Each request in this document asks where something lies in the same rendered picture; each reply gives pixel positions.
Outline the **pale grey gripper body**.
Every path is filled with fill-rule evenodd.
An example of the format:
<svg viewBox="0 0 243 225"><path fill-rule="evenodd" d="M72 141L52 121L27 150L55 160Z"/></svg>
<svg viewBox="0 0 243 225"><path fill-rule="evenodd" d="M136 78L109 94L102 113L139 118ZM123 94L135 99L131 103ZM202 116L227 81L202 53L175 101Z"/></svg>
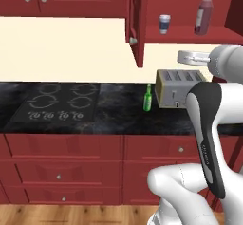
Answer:
<svg viewBox="0 0 243 225"><path fill-rule="evenodd" d="M185 65L206 66L210 62L210 58L207 52L180 50L177 61Z"/></svg>

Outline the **open red cabinet door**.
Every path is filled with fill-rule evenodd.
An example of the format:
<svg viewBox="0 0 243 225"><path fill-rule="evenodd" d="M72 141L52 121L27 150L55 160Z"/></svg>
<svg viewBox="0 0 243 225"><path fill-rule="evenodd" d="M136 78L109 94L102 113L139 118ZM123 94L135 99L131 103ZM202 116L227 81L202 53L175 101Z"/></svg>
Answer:
<svg viewBox="0 0 243 225"><path fill-rule="evenodd" d="M143 67L143 54L146 33L146 12L148 0L129 0L128 16L125 19L125 40L136 38L136 44L129 44L137 67Z"/></svg>

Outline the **silver four-slot toaster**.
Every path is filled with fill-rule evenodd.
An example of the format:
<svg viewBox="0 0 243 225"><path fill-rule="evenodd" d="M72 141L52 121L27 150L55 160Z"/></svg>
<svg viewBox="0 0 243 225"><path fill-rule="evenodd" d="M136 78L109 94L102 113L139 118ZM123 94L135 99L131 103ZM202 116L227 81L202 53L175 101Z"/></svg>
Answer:
<svg viewBox="0 0 243 225"><path fill-rule="evenodd" d="M206 82L199 70L158 69L155 94L160 108L185 108L185 99L191 88Z"/></svg>

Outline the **dark red juice bottle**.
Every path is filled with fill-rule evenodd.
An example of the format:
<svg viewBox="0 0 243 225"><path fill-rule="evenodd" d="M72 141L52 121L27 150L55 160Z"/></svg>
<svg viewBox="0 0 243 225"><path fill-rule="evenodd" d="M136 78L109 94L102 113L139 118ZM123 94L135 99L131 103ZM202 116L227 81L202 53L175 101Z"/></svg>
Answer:
<svg viewBox="0 0 243 225"><path fill-rule="evenodd" d="M195 35L206 35L211 20L213 0L202 0L196 15Z"/></svg>

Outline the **green glass bottle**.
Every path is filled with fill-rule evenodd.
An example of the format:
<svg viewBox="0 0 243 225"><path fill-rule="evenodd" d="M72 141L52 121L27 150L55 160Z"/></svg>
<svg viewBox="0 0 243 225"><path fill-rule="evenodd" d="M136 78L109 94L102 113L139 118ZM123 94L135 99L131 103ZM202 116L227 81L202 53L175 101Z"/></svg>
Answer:
<svg viewBox="0 0 243 225"><path fill-rule="evenodd" d="M146 112L150 111L151 104L152 104L151 85L148 85L146 87L146 92L145 92L144 98L143 98L143 110Z"/></svg>

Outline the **red drawer front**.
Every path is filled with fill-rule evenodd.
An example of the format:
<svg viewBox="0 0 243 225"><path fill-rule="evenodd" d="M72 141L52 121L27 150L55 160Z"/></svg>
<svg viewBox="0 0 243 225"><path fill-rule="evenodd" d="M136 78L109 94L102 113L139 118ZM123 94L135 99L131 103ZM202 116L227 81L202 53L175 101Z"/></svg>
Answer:
<svg viewBox="0 0 243 225"><path fill-rule="evenodd" d="M17 168L23 182L119 186L121 180L119 161L24 161L18 162Z"/></svg>
<svg viewBox="0 0 243 225"><path fill-rule="evenodd" d="M122 203L125 205L158 205L159 197L147 186L151 169L177 164L176 161L126 161L123 165Z"/></svg>
<svg viewBox="0 0 243 225"><path fill-rule="evenodd" d="M199 159L194 136L130 135L124 138L126 160Z"/></svg>
<svg viewBox="0 0 243 225"><path fill-rule="evenodd" d="M6 134L14 157L78 157L120 160L122 136L78 134Z"/></svg>
<svg viewBox="0 0 243 225"><path fill-rule="evenodd" d="M31 203L43 204L94 204L117 205L120 203L119 188L51 188L31 187L27 188L27 194Z"/></svg>

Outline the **black hob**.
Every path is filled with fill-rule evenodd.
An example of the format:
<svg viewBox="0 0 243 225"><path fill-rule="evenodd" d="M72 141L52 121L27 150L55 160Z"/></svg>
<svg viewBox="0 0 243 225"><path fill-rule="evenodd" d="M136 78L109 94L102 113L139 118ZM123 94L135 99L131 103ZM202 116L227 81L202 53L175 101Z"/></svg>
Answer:
<svg viewBox="0 0 243 225"><path fill-rule="evenodd" d="M93 122L100 86L97 83L38 84L11 121L58 124Z"/></svg>

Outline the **open red wall cabinet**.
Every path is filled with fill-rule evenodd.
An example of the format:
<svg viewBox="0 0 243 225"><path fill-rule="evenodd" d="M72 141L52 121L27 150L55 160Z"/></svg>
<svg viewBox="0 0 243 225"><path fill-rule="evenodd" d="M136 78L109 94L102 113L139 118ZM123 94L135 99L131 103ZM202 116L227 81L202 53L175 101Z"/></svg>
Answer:
<svg viewBox="0 0 243 225"><path fill-rule="evenodd" d="M240 44L243 36L225 28L231 0L213 0L213 13L206 35L194 34L197 9L201 0L148 0L146 43ZM171 16L166 34L159 33L159 17Z"/></svg>

